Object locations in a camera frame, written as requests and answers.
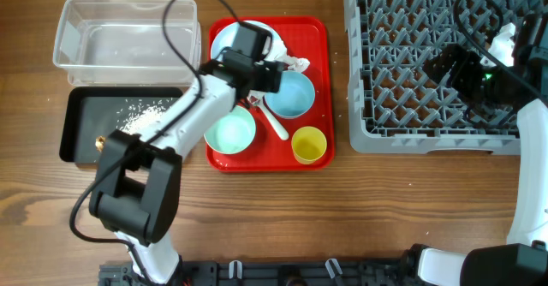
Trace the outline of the white tissue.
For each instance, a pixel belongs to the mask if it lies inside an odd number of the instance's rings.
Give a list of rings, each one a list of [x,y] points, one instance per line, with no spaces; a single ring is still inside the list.
[[[271,51],[265,58],[266,61],[279,61],[285,63],[288,70],[303,73],[310,66],[310,61],[304,57],[292,57],[288,53],[288,48],[279,36],[273,37]]]

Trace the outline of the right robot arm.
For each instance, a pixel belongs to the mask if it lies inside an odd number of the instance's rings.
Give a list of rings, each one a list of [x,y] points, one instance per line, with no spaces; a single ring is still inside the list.
[[[504,62],[500,38],[481,57],[450,46],[426,63],[474,111],[507,107],[520,141],[515,203],[505,241],[466,253],[415,244],[396,268],[397,283],[545,285],[547,283],[547,15],[522,20]]]

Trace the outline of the yellow plastic cup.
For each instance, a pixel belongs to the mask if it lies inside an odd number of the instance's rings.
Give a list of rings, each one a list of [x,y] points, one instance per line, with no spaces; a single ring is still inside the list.
[[[294,132],[291,148],[297,162],[313,164],[324,156],[327,150],[327,139],[320,129],[305,126]]]

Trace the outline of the brown mushroom piece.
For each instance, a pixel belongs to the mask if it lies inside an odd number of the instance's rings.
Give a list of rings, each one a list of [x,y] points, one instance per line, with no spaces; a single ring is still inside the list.
[[[99,152],[102,152],[104,150],[104,143],[106,142],[106,138],[104,136],[98,136],[95,140],[95,146],[96,149]]]

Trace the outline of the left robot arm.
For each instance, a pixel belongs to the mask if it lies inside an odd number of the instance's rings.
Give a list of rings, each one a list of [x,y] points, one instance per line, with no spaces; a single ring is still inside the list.
[[[220,60],[193,71],[193,85],[158,122],[106,139],[94,182],[82,195],[89,212],[128,249],[146,285],[182,283],[180,255],[169,229],[179,206],[182,161],[203,134],[251,92],[278,92],[283,64],[267,60],[272,33],[239,22]]]

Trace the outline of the mint green bowl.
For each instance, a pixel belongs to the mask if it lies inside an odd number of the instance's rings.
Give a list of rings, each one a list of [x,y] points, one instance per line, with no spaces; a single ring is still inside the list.
[[[215,152],[232,155],[248,148],[256,134],[252,114],[237,105],[228,115],[215,122],[204,134],[205,142]]]

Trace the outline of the light blue bowl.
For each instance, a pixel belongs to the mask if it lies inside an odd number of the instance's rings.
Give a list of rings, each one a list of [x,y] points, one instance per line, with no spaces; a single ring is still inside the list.
[[[291,70],[282,72],[278,92],[265,95],[265,103],[277,116],[295,119],[308,112],[315,100],[315,88],[302,73]]]

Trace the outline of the white rice pile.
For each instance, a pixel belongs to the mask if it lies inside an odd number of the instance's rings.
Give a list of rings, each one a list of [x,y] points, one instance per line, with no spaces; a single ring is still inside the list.
[[[175,103],[175,98],[125,98],[122,106],[116,106],[116,129],[136,134],[148,127]]]

